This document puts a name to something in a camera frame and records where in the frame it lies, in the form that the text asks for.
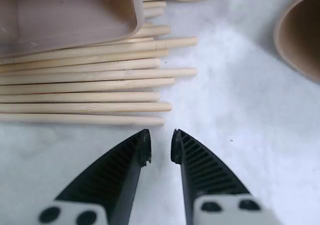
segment tan plastic container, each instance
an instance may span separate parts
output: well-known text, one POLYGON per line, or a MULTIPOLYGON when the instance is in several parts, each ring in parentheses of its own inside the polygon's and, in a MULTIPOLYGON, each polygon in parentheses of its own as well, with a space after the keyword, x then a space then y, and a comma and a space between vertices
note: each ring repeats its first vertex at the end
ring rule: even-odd
POLYGON ((142 0, 0 0, 0 58, 124 39, 142 0))
POLYGON ((320 82, 320 0, 295 0, 279 19, 274 41, 291 67, 320 82))

